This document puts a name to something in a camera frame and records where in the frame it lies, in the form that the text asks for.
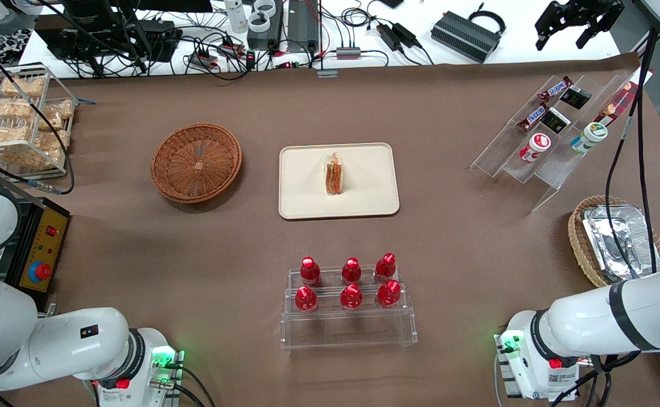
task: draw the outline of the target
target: white tape roll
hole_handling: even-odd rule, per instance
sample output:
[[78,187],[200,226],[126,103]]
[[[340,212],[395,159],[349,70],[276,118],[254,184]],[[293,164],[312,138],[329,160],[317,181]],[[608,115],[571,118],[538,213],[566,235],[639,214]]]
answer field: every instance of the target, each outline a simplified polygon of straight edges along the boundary
[[270,29],[270,17],[266,15],[263,11],[255,11],[249,15],[249,30],[254,31],[255,33],[264,33]]
[[265,13],[267,18],[275,15],[277,8],[275,7],[274,0],[256,0],[254,2],[254,10],[257,12]]

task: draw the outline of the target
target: clear plastic bottle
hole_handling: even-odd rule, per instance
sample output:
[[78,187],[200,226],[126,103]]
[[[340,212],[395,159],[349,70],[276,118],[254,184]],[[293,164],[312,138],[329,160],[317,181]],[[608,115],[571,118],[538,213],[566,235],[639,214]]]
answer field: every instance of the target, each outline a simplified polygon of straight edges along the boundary
[[390,280],[381,285],[376,293],[376,306],[379,308],[389,308],[400,300],[400,283],[397,280]]
[[386,253],[377,261],[376,270],[373,273],[373,280],[377,284],[387,283],[395,275],[395,255]]
[[322,286],[322,275],[320,266],[312,257],[302,259],[302,265],[299,267],[299,275],[302,277],[302,284],[307,287],[317,288]]
[[340,305],[345,311],[355,311],[363,303],[363,292],[357,284],[350,284],[340,293]]
[[360,276],[363,271],[360,269],[360,262],[355,258],[348,258],[344,266],[342,266],[342,283],[345,285],[357,284],[360,282]]
[[294,297],[294,305],[303,312],[317,311],[317,294],[311,288],[302,286],[297,289],[297,295]]

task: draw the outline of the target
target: brown tablecloth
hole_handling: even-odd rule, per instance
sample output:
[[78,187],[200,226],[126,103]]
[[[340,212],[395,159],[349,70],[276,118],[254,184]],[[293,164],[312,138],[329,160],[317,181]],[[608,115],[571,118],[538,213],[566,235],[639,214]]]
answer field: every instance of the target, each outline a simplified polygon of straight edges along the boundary
[[[567,218],[583,198],[603,193],[623,123],[532,215],[543,185],[468,167],[550,75],[602,82],[637,63],[627,55],[343,70],[322,80],[312,70],[281,70],[231,84],[202,75],[69,82],[98,104],[79,108],[71,147],[76,190],[55,199],[73,214],[56,271],[61,311],[113,306],[133,327],[159,329],[187,350],[187,366],[218,407],[495,405],[492,334],[518,311],[593,288],[568,244]],[[646,101],[649,197],[660,235],[660,119]],[[225,126],[239,139],[241,175],[211,203],[171,204],[154,190],[149,162],[172,131],[197,122]],[[633,138],[612,195],[639,204]],[[375,141],[394,149],[395,216],[280,218],[283,147]],[[397,254],[410,288],[420,342],[291,355],[280,349],[289,267],[305,255],[330,266],[349,256],[369,263],[386,252]],[[19,407],[92,405],[71,377],[6,397]],[[608,405],[660,407],[658,356],[614,371]]]

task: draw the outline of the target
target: metal basket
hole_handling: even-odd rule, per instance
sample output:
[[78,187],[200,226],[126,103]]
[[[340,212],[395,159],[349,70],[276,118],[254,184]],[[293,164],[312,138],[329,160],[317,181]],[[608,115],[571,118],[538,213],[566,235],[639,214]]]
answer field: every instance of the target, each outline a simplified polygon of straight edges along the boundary
[[231,185],[241,167],[241,148],[228,129],[209,123],[182,127],[154,153],[151,178],[172,201],[208,201]]

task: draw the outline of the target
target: round wicker basket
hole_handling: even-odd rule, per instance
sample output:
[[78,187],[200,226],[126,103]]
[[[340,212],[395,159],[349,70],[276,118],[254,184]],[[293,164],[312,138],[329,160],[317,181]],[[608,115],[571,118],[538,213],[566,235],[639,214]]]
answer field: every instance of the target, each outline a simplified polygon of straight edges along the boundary
[[[609,203],[611,205],[623,205],[627,202],[623,199],[609,196]],[[568,217],[568,240],[571,242],[573,254],[576,256],[576,261],[578,261],[581,270],[583,270],[584,274],[586,275],[586,278],[588,278],[596,287],[609,285],[611,284],[611,281],[604,277],[604,274],[596,262],[596,255],[594,255],[591,242],[589,242],[588,237],[586,237],[586,229],[584,228],[583,223],[581,223],[581,211],[592,206],[601,206],[605,204],[606,196],[590,196],[589,198],[581,201],[581,203],[576,206],[576,209],[572,212],[571,216]],[[659,237],[656,235],[653,229],[652,233],[654,236],[654,245],[656,245],[656,250],[658,250],[660,258]]]
[[237,139],[224,127],[196,123],[167,137],[154,153],[151,178],[172,201],[207,201],[231,185],[241,167]]

